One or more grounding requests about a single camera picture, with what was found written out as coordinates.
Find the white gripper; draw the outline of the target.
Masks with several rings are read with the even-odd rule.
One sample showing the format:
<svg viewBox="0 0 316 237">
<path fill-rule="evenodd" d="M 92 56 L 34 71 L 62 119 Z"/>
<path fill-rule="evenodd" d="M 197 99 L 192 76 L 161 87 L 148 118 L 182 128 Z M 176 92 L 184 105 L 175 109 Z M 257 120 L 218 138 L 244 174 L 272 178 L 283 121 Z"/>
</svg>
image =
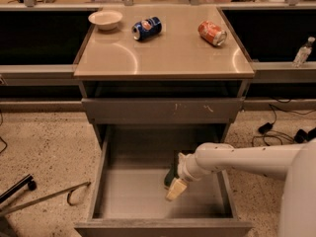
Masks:
<svg viewBox="0 0 316 237">
<path fill-rule="evenodd" d="M 200 167 L 194 154 L 178 154 L 178 175 L 180 179 L 174 178 L 168 188 L 166 200 L 173 201 L 181 195 L 188 187 L 188 182 L 201 179 Z"/>
</svg>

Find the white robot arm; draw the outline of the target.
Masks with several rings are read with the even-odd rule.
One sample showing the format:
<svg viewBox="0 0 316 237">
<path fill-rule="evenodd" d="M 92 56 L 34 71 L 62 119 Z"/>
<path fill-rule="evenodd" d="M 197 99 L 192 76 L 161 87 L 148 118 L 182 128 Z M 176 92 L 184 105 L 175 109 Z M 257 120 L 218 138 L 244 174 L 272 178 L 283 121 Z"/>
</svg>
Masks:
<svg viewBox="0 0 316 237">
<path fill-rule="evenodd" d="M 316 140 L 301 144 L 235 148 L 203 143 L 176 156 L 165 177 L 166 200 L 180 196 L 191 182 L 233 168 L 284 181 L 278 237 L 316 237 Z"/>
</svg>

